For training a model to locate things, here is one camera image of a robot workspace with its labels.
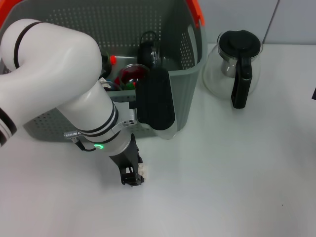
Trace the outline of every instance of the perforated basket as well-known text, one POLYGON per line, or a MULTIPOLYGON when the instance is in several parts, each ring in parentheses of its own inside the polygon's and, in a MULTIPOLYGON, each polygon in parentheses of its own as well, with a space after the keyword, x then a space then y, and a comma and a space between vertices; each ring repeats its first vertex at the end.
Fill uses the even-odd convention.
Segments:
MULTIPOLYGON (((207 54, 204 18, 197 0, 0 0, 0 39, 10 24, 23 18, 84 32, 96 40, 101 52, 117 56, 122 65, 137 61, 142 33, 155 31, 163 50, 163 66, 170 75, 178 130, 185 126, 207 54)), ((3 62, 0 73, 9 73, 3 62)), ((135 100, 134 90, 108 94, 116 102, 135 100)), ((57 109, 24 127, 32 137, 44 141, 64 141, 63 133, 75 130, 57 109)), ((136 137, 154 135, 138 125, 131 130, 136 137)))

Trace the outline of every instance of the black handle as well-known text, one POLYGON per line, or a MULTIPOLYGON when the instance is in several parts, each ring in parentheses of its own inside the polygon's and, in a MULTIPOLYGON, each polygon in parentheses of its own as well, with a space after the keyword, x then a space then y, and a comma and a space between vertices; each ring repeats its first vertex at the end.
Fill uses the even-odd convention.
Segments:
POLYGON ((235 83, 232 91, 232 102, 235 109, 245 108, 251 80, 251 59, 239 58, 236 63, 235 83))

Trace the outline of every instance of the green indicator light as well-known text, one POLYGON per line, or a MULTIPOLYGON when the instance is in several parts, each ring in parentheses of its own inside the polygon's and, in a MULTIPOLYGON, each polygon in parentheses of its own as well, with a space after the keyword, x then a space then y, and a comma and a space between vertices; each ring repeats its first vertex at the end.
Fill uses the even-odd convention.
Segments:
POLYGON ((94 144, 94 147, 95 147, 95 148, 98 148, 98 149, 103 149, 103 148, 104 148, 104 146, 99 145, 99 144, 94 144))

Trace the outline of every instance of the glass coffee pot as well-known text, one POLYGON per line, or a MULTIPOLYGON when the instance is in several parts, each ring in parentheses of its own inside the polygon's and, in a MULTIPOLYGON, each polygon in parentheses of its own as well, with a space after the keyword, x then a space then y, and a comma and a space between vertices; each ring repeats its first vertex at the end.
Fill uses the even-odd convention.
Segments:
POLYGON ((262 48, 260 40, 251 32, 220 34, 204 67, 205 86, 219 98, 231 98, 234 108, 244 108, 248 94, 259 80, 262 48))

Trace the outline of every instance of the red object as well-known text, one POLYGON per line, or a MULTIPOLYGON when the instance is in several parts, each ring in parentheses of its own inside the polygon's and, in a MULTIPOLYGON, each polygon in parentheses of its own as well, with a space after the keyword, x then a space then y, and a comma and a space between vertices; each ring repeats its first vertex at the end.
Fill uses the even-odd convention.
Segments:
POLYGON ((0 27, 11 9, 22 0, 0 0, 0 27))
POLYGON ((199 28, 199 20, 201 20, 202 26, 205 26, 203 12, 199 6, 198 0, 187 0, 187 4, 194 18, 196 27, 199 28))
POLYGON ((117 58, 115 56, 110 57, 110 62, 112 65, 115 65, 117 63, 117 58))

